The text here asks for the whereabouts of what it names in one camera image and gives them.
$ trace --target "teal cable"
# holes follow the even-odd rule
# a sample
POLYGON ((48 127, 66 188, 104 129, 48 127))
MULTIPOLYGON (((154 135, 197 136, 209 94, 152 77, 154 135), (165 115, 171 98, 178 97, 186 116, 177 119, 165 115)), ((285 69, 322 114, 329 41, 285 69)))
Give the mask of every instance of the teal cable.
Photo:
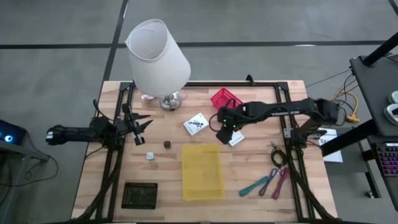
POLYGON ((256 187, 265 184, 268 181, 269 177, 265 176, 261 179, 259 179, 256 183, 250 185, 249 187, 246 187, 245 189, 242 189, 239 191, 239 196, 244 197, 246 196, 248 193, 250 193, 250 191, 252 191, 253 189, 255 189, 256 187))

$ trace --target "pink basket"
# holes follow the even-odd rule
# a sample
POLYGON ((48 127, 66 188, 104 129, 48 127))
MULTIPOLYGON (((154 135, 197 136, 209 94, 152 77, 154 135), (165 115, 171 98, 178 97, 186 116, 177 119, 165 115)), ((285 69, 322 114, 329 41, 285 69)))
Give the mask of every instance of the pink basket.
POLYGON ((217 108, 220 109, 223 106, 226 106, 228 100, 231 100, 228 104, 228 108, 234 109, 238 105, 241 105, 243 102, 238 99, 236 96, 234 96, 230 91, 228 91, 226 88, 220 89, 214 96, 211 97, 211 102, 213 105, 217 108))

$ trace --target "pink cable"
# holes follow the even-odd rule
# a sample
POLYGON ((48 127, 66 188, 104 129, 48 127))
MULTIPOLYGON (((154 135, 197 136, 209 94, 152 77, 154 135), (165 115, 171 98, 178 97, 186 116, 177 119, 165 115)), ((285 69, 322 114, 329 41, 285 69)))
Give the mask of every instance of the pink cable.
POLYGON ((280 190, 282 188, 282 184, 284 184, 284 181, 288 178, 290 174, 290 169, 288 167, 285 167, 282 172, 280 173, 280 179, 278 181, 278 185, 274 191, 274 193, 272 193, 272 198, 275 200, 278 200, 279 195, 280 195, 280 190))

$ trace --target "dice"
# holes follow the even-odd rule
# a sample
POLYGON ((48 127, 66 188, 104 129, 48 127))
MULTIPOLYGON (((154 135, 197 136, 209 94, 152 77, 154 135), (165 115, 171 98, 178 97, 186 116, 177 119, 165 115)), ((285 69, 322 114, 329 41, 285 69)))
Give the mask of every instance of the dice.
POLYGON ((164 141, 163 146, 165 149, 170 149, 172 147, 172 143, 170 141, 164 141))
POLYGON ((153 161, 155 159, 155 154, 153 152, 147 153, 147 160, 153 161))

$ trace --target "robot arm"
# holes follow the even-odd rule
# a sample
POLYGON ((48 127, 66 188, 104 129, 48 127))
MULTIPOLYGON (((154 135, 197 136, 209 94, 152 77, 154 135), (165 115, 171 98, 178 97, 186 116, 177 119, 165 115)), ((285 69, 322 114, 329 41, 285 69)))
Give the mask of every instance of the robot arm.
POLYGON ((222 107, 217 114, 217 121, 222 123, 222 126, 216 137, 222 143, 227 144, 231 140, 233 132, 242 129, 247 124, 264 121, 273 116, 305 114, 310 119, 301 127, 293 127, 290 135, 294 146, 306 147, 308 135, 323 124, 335 124, 337 122, 338 110, 339 105, 337 103, 311 98, 274 104, 252 101, 239 105, 235 109, 222 107))
POLYGON ((129 133, 134 133, 136 145, 144 144, 145 139, 141 137, 146 127, 153 121, 139 124, 136 120, 147 118, 150 115, 139 115, 131 112, 129 104, 122 105, 123 113, 127 114, 126 120, 116 118, 111 123, 105 116, 93 118, 89 128, 71 128, 55 125, 47 131, 46 141, 55 146, 65 144, 68 141, 75 142, 100 142, 104 147, 117 146, 117 140, 129 133))

